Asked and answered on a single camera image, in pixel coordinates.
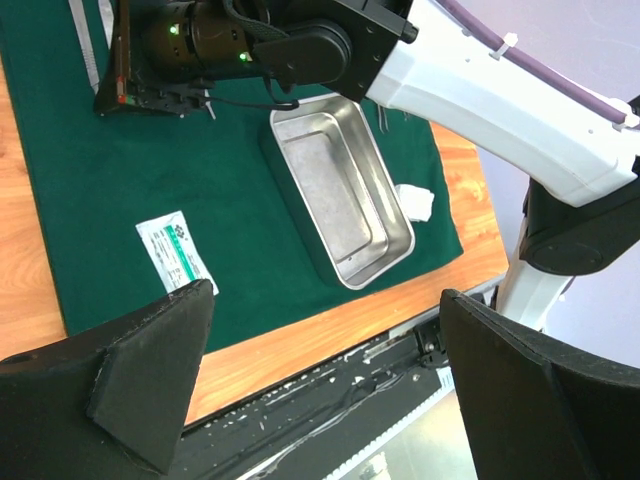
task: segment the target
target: metal tray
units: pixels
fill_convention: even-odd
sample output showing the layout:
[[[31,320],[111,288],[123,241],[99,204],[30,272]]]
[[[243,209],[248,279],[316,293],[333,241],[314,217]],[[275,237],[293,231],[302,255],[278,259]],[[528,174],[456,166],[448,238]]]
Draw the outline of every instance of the metal tray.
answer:
[[[413,251],[413,228],[359,105],[324,95],[272,112],[270,123],[267,160],[323,278],[359,290]]]

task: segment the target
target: green cloth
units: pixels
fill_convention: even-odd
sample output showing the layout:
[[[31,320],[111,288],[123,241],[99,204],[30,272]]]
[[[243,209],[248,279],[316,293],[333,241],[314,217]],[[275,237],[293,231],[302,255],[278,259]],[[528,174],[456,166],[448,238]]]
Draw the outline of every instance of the green cloth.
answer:
[[[97,1],[85,1],[85,8],[104,71]],[[165,294],[135,225],[177,210],[220,288],[208,351],[399,284],[461,254],[425,121],[389,112],[390,133],[382,135],[374,106],[364,105],[393,181],[429,188],[435,203],[431,220],[413,225],[414,253],[354,292],[316,274],[257,141],[269,112],[216,104],[216,121],[200,112],[184,119],[96,116],[67,0],[3,0],[0,21],[5,72],[69,334]],[[222,82],[215,92],[269,101],[259,80]]]

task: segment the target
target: purple cable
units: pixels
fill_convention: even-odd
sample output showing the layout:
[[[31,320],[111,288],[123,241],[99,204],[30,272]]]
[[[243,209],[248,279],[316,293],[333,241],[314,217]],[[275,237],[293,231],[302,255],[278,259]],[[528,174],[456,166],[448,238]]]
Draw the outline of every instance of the purple cable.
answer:
[[[496,51],[504,44],[500,35],[489,29],[456,0],[436,0],[436,2],[469,30],[477,40],[490,49]],[[507,49],[503,56],[601,117],[616,124],[625,122],[627,118],[625,113],[578,87],[522,50],[512,47]]]

